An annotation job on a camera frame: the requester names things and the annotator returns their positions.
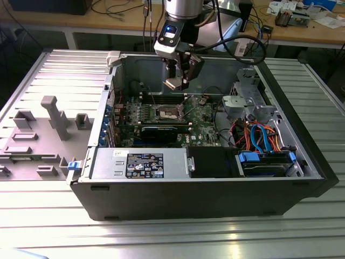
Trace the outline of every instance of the blue clip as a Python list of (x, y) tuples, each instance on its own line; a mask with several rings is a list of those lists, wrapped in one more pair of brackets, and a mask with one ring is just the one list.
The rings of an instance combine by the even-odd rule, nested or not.
[(104, 138), (99, 137), (98, 143), (101, 144), (101, 145), (103, 146), (103, 145), (105, 145), (106, 142), (105, 142)]
[(296, 162), (296, 155), (295, 155), (294, 153), (290, 152), (290, 153), (289, 153), (289, 156), (290, 156), (292, 162), (295, 163), (295, 162)]
[(242, 152), (239, 155), (239, 161), (242, 162), (260, 162), (260, 157), (258, 153), (254, 152)]
[(75, 171), (81, 170), (81, 168), (82, 168), (81, 162), (82, 161), (69, 162), (67, 169), (68, 170), (75, 170)]
[(111, 112), (111, 111), (112, 111), (112, 107), (106, 104), (106, 112)]
[(244, 161), (246, 161), (246, 157), (244, 157), (243, 153), (240, 153), (240, 155), (238, 156), (239, 157), (239, 161), (241, 163), (243, 163)]
[(99, 134), (101, 137), (105, 137), (106, 136), (106, 132), (105, 131), (101, 131), (100, 134)]
[(102, 123), (102, 130), (106, 130), (108, 128), (108, 124), (106, 124), (105, 122)]

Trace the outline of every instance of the wire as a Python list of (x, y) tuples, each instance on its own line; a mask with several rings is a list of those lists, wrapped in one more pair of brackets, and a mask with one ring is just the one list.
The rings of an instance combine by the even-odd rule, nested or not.
[(146, 44), (145, 44), (145, 29), (146, 29), (146, 19), (147, 17), (144, 17), (144, 26), (142, 28), (142, 41), (144, 43), (144, 52), (146, 52)]
[(151, 91), (150, 86), (149, 86), (149, 85), (147, 85), (147, 88), (149, 88), (149, 91), (150, 91), (150, 94), (151, 94), (151, 97), (152, 97), (153, 104), (155, 105), (155, 107), (157, 107), (157, 106), (156, 106), (155, 99), (153, 98), (153, 94), (152, 94), (152, 91)]
[(123, 91), (122, 91), (122, 90), (120, 90), (120, 94), (121, 94), (121, 96), (120, 96), (120, 100), (119, 100), (119, 103), (118, 103), (118, 104), (120, 104), (121, 101), (122, 101), (122, 97), (123, 97)]
[(236, 143), (235, 143), (235, 146), (237, 146), (238, 144), (241, 143), (241, 141), (244, 139), (244, 136), (242, 138), (240, 138)]
[(150, 52), (152, 52), (152, 0), (149, 0), (150, 6)]
[(6, 7), (6, 5), (5, 5), (4, 0), (2, 0), (2, 4), (3, 4), (3, 6), (4, 6), (6, 12), (11, 16), (11, 18), (12, 18), (12, 19), (13, 19), (13, 20), (24, 30), (24, 31), (26, 31), (26, 33), (33, 39), (34, 42), (36, 42), (36, 44), (37, 44), (41, 49), (43, 49), (42, 45), (39, 44), (39, 42), (38, 42), (28, 31), (27, 31), (27, 29), (24, 28), (24, 27), (21, 25), (21, 23), (20, 23), (19, 21), (17, 21), (17, 20), (15, 19), (15, 17), (10, 13), (9, 9), (7, 9), (7, 7)]
[[(204, 47), (204, 48), (198, 49), (198, 50), (196, 50), (196, 51), (206, 51), (206, 50), (209, 50), (209, 49), (213, 49), (214, 47), (217, 47), (217, 46), (219, 46), (219, 45), (223, 45), (224, 48), (226, 49), (226, 51), (228, 52), (228, 54), (229, 54), (232, 58), (236, 59), (237, 61), (239, 61), (239, 62), (241, 62), (241, 63), (243, 63), (243, 64), (246, 64), (246, 65), (257, 65), (257, 64), (261, 63), (262, 61), (264, 61), (265, 58), (266, 58), (266, 55), (267, 55), (265, 45), (264, 45), (261, 41), (257, 40), (256, 38), (254, 38), (254, 37), (252, 37), (252, 36), (249, 36), (249, 35), (242, 35), (242, 36), (234, 36), (234, 37), (230, 37), (230, 38), (228, 38), (228, 39), (224, 39), (224, 37), (223, 37), (223, 30), (222, 30), (222, 23), (221, 23), (221, 21), (220, 21), (220, 8), (219, 8), (219, 3), (218, 3), (218, 1), (215, 1), (215, 4), (216, 4), (216, 7), (217, 7), (218, 31), (219, 31), (219, 36), (220, 36), (221, 41), (219, 41), (218, 43), (213, 44), (213, 45), (211, 45), (211, 46), (208, 46), (208, 47)], [(241, 39), (241, 38), (247, 38), (247, 39), (251, 39), (251, 40), (257, 42), (257, 43), (263, 48), (264, 56), (263, 56), (260, 60), (257, 60), (257, 61), (252, 61), (252, 60), (251, 60), (251, 61), (245, 61), (245, 60), (242, 60), (242, 59), (236, 57), (236, 56), (229, 50), (229, 48), (226, 46), (226, 43), (227, 43), (227, 42), (230, 42), (230, 41), (232, 41), (232, 40), (234, 40), (234, 39)]]
[(255, 12), (255, 15), (250, 15), (250, 16), (255, 17), (258, 20), (258, 24), (260, 25), (260, 22), (261, 22), (261, 24), (264, 26), (263, 20), (261, 20), (261, 18), (259, 18), (259, 15), (258, 15), (258, 12), (256, 11), (256, 9), (253, 8), (252, 10)]
[(106, 13), (107, 13), (107, 15), (108, 15), (109, 17), (112, 17), (112, 18), (114, 18), (114, 19), (118, 19), (118, 20), (120, 20), (120, 21), (122, 21), (122, 22), (125, 21), (125, 19), (123, 19), (123, 18), (121, 18), (121, 17), (118, 17), (118, 16), (122, 16), (122, 15), (123, 15), (122, 13), (117, 13), (116, 15), (118, 15), (118, 16), (112, 16), (110, 9), (113, 8), (113, 7), (116, 7), (116, 6), (124, 6), (124, 5), (127, 5), (127, 4), (130, 2), (130, 0), (127, 0), (127, 2), (124, 3), (124, 4), (114, 4), (114, 5), (110, 6), (110, 7), (107, 7), (107, 1), (106, 1), (106, 0), (103, 0), (103, 1), (104, 1), (104, 8), (105, 8)]
[(0, 32), (2, 32), (3, 35), (5, 35), (6, 38), (10, 41), (13, 50), (15, 51), (15, 53), (19, 54), (20, 59), (21, 59), (24, 63), (26, 63), (26, 64), (32, 66), (33, 64), (27, 62), (27, 61), (22, 57), (22, 54), (25, 55), (25, 56), (27, 56), (28, 58), (31, 58), (32, 60), (36, 60), (36, 59), (33, 58), (33, 57), (31, 57), (29, 54), (27, 54), (27, 53), (25, 53), (25, 52), (22, 52), (22, 51), (19, 52), (19, 51), (16, 49), (15, 42), (12, 41), (11, 38), (9, 38), (9, 37), (6, 35), (6, 33), (2, 30), (1, 26), (0, 26)]
[[(261, 30), (261, 28), (260, 28), (260, 25), (259, 25), (257, 22), (253, 21), (253, 20), (248, 20), (248, 22), (251, 22), (251, 23), (253, 23), (254, 25), (257, 26), (258, 31), (257, 31), (257, 30), (255, 29), (255, 27), (254, 27), (255, 31), (256, 31), (257, 34), (258, 34), (258, 37), (257, 37), (257, 38), (259, 38), (260, 40), (262, 40), (262, 38), (263, 38), (263, 32), (262, 32), (262, 30)], [(244, 53), (243, 56), (247, 56), (249, 52), (250, 52), (251, 55), (252, 55), (252, 54), (253, 54), (253, 47), (254, 47), (254, 43), (251, 45), (250, 48), (248, 48), (248, 51), (247, 51), (246, 53)]]
[(261, 63), (262, 61), (265, 60), (266, 56), (267, 56), (267, 51), (266, 51), (266, 47), (264, 45), (264, 43), (262, 43), (260, 40), (254, 38), (253, 36), (250, 36), (250, 35), (237, 35), (237, 36), (233, 36), (233, 37), (230, 37), (228, 39), (225, 39), (225, 40), (221, 40), (220, 42), (218, 43), (214, 43), (210, 46), (207, 46), (207, 47), (202, 47), (200, 49), (196, 49), (194, 50), (194, 52), (202, 52), (202, 51), (206, 51), (206, 50), (210, 50), (210, 49), (213, 49), (214, 47), (217, 47), (219, 45), (222, 45), (222, 44), (225, 44), (226, 42), (230, 42), (232, 40), (235, 40), (235, 39), (251, 39), (252, 41), (258, 43), (260, 45), (260, 47), (262, 48), (263, 52), (264, 52), (264, 55), (259, 59), (259, 60), (250, 60), (250, 61), (246, 61), (246, 60), (243, 60), (243, 59), (240, 59), (238, 57), (236, 57), (233, 53), (229, 52), (230, 56), (234, 59), (236, 59), (237, 61), (243, 63), (243, 64), (246, 64), (246, 65), (257, 65), (259, 63)]
[(209, 15), (207, 16), (207, 18), (205, 20), (203, 20), (201, 23), (194, 25), (196, 28), (201, 28), (202, 26), (205, 26), (212, 19), (212, 17), (215, 15), (215, 12), (216, 12), (215, 0), (211, 0), (211, 1), (212, 1), (212, 11), (209, 13)]
[(220, 106), (221, 103), (222, 103), (222, 100), (220, 100), (220, 101), (218, 102), (218, 105), (217, 105), (217, 107), (216, 107), (215, 118), (213, 119), (213, 124), (215, 125), (215, 130), (217, 131), (217, 133), (219, 134), (219, 136), (220, 136), (222, 139), (224, 139), (224, 140), (227, 142), (227, 144), (228, 144), (229, 146), (232, 146), (232, 143), (231, 143), (228, 139), (226, 139), (225, 136), (221, 135), (220, 131), (219, 131), (218, 128), (217, 128), (217, 124), (216, 124), (216, 115), (217, 115), (218, 108), (219, 108), (219, 106)]
[(338, 59), (340, 60), (341, 58), (339, 58), (340, 57), (340, 54), (341, 54), (341, 52), (343, 51), (343, 49), (344, 49), (344, 47), (345, 47), (345, 42), (344, 42), (344, 44), (342, 45), (342, 47), (341, 47), (341, 49), (340, 49), (340, 51), (338, 52), (338, 54), (335, 56), (335, 60), (337, 61)]
[(22, 38), (22, 43), (20, 44), (20, 48), (19, 48), (19, 55), (20, 55), (20, 58), (21, 58), (21, 59), (23, 59), (23, 57), (22, 57), (22, 47), (23, 47), (24, 39), (25, 39), (26, 35), (27, 35), (27, 32), (26, 32), (25, 35), (23, 36), (23, 38)]
[(250, 136), (248, 136), (247, 125), (244, 125), (244, 138), (246, 140), (246, 150), (250, 150)]
[(279, 144), (278, 144), (278, 136), (277, 136), (277, 135), (275, 136), (275, 143), (277, 144), (277, 149), (278, 149), (279, 151), (281, 151), (281, 149), (280, 149), (280, 147), (279, 147)]
[(161, 16), (157, 22), (157, 25), (156, 25), (156, 29), (155, 29), (155, 33), (153, 34), (153, 43), (155, 44), (156, 40), (157, 40), (157, 35), (158, 35), (158, 27), (161, 23), (161, 20), (163, 18), (163, 15), (164, 15), (164, 0), (162, 0), (162, 12), (161, 12)]
[(226, 95), (226, 93), (224, 93), (223, 91), (222, 91), (222, 89), (220, 89), (218, 86), (215, 86), (215, 85), (211, 85), (211, 86), (208, 86), (208, 87), (206, 87), (204, 90), (203, 90), (203, 92), (202, 92), (202, 94), (205, 94), (205, 91), (207, 90), (207, 89), (210, 89), (210, 88), (215, 88), (215, 89), (217, 89), (222, 95)]
[[(131, 7), (131, 8), (125, 9), (125, 10), (122, 10), (122, 11), (118, 11), (118, 12), (100, 12), (100, 11), (95, 10), (94, 7), (95, 7), (96, 4), (98, 4), (98, 3), (101, 2), (101, 1), (103, 1), (103, 0), (97, 0), (96, 2), (94, 2), (94, 3), (91, 5), (91, 10), (94, 11), (94, 12), (96, 12), (96, 13), (99, 13), (99, 14), (101, 14), (101, 15), (116, 15), (116, 14), (118, 14), (118, 13), (127, 12), (127, 11), (129, 11), (129, 10), (133, 10), (133, 9), (135, 9), (135, 8), (139, 8), (139, 7), (143, 7), (143, 6), (144, 6), (143, 4), (141, 4), (141, 5), (137, 5), (137, 6), (134, 6), (134, 7)], [(112, 6), (108, 7), (108, 9), (110, 9), (110, 8), (112, 8), (112, 7), (115, 7), (115, 6), (121, 6), (121, 5), (112, 5)]]
[(253, 146), (256, 147), (258, 151), (261, 151), (263, 153), (263, 150), (255, 143), (255, 139), (254, 139), (254, 132), (257, 127), (259, 127), (261, 131), (263, 132), (263, 139), (264, 139), (266, 150), (272, 151), (272, 147), (270, 146), (270, 143), (268, 142), (267, 133), (265, 131), (265, 128), (262, 125), (255, 124), (250, 130), (250, 138), (251, 138)]

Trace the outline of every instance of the power supply label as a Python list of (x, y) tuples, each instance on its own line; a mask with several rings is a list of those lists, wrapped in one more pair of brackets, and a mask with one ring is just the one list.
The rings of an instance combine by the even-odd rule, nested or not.
[(129, 179), (164, 178), (163, 154), (128, 154), (126, 177)]

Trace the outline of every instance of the grey plastic post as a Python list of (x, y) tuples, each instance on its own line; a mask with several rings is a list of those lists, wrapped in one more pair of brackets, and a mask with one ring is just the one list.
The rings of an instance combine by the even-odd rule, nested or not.
[(67, 140), (68, 139), (68, 132), (66, 130), (65, 122), (62, 121), (60, 117), (60, 112), (58, 111), (56, 107), (56, 102), (58, 100), (55, 96), (44, 96), (41, 105), (43, 108), (47, 109), (49, 116), (52, 120), (52, 123), (55, 126), (56, 131), (58, 132), (58, 135), (61, 140)]
[(92, 128), (86, 113), (78, 113), (74, 121), (78, 130), (91, 130)]
[(29, 121), (35, 121), (36, 119), (30, 111), (18, 111), (13, 121), (19, 128), (19, 130), (30, 130), (31, 126)]

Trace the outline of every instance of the desk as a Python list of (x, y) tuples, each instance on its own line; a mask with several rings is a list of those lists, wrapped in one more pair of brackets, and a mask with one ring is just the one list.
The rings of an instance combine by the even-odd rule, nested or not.
[[(330, 29), (315, 21), (310, 21), (307, 28), (299, 26), (279, 27), (274, 23), (275, 16), (266, 14), (267, 8), (265, 6), (268, 6), (269, 0), (253, 0), (253, 2), (259, 18), (263, 20), (264, 24), (274, 28), (270, 44), (340, 49), (345, 42), (345, 26)], [(333, 11), (345, 13), (345, 8), (336, 5)], [(257, 36), (254, 25), (251, 23), (248, 24), (245, 33)]]
[[(119, 0), (107, 0), (107, 5), (119, 3)], [(269, 26), (274, 27), (270, 44), (306, 46), (306, 47), (324, 47), (330, 49), (340, 49), (345, 41), (345, 27), (330, 29), (314, 21), (311, 21), (309, 27), (289, 26), (282, 28), (274, 25), (274, 16), (265, 16), (259, 12), (259, 9), (269, 4), (269, 0), (254, 0), (257, 6), (259, 17)], [(141, 0), (133, 0), (126, 5), (127, 8), (140, 5)], [(143, 15), (142, 8), (137, 8), (124, 13), (124, 22), (111, 18), (107, 15), (101, 15), (88, 10), (84, 16), (66, 15), (59, 13), (36, 13), (36, 12), (16, 12), (12, 11), (10, 5), (7, 5), (12, 15), (27, 29), (61, 31), (65, 34), (68, 47), (77, 49), (78, 46), (74, 39), (75, 32), (100, 33), (110, 35), (142, 35)], [(96, 10), (104, 11), (104, 5), (96, 5)], [(336, 6), (335, 12), (344, 12), (345, 8)], [(161, 14), (161, 5), (153, 5), (153, 28)], [(0, 22), (3, 28), (20, 28), (13, 19), (6, 13), (2, 7), (0, 10)], [(146, 35), (149, 35), (149, 24), (146, 26)], [(252, 24), (249, 24), (245, 34), (257, 35)]]

